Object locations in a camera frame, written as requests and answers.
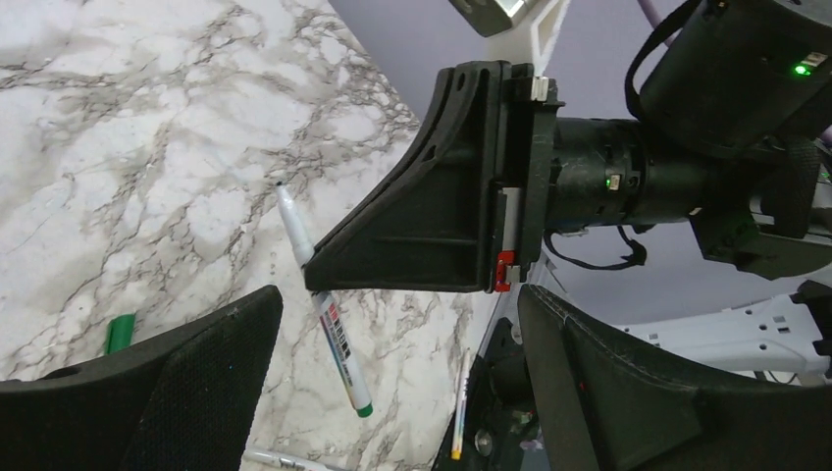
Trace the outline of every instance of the green marker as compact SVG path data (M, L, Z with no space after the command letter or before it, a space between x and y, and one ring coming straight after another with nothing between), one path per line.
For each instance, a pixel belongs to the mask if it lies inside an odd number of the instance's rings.
M104 354L109 355L129 347L132 342L134 327L134 313L124 314L110 321L110 325L107 326L107 343L104 345Z

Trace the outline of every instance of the black plastic bracket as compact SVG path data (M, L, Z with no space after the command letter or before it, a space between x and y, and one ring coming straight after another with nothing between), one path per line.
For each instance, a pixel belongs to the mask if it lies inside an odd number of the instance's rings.
M440 71L413 144L318 243L304 269L307 288L466 292L505 287L506 274L525 281L540 255L561 105L554 80L534 78L530 65ZM509 187L522 194L510 215ZM511 259L498 263L507 237Z

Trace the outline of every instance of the black cylindrical joint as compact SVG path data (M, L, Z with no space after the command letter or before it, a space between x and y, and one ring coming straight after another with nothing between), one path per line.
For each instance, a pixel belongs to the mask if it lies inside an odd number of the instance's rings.
M560 118L554 133L548 230L681 221L709 188L710 159L638 122Z
M832 111L799 113L830 80L830 56L828 0L703 0L645 81L642 108L677 144L736 157L790 117L791 130L830 124Z

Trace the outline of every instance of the gray wall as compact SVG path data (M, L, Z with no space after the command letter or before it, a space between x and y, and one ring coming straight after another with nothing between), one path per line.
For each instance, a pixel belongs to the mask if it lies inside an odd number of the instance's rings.
M413 111L423 116L436 71L483 58L484 40L447 0L331 0L358 39ZM663 14L679 0L656 0ZM634 0L573 0L546 74L557 79L563 116L628 117L623 78L650 32ZM648 60L649 70L655 58ZM607 322L667 319L718 310L786 292L798 281L771 283L705 262L686 224L638 237L650 253L648 266L605 273L559 264L558 278L581 307ZM597 264L628 253L615 230L561 238L558 250Z

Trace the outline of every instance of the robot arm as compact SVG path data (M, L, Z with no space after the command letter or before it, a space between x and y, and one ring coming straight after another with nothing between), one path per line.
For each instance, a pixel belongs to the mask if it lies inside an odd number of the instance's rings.
M557 117L554 79L528 64L441 71L413 145L318 244L307 286L502 291L526 280L544 234L684 220L705 259L767 279L820 270L832 263L811 217L814 139L832 124L820 1L685 2L628 74L637 121ZM640 60L679 28L636 93Z

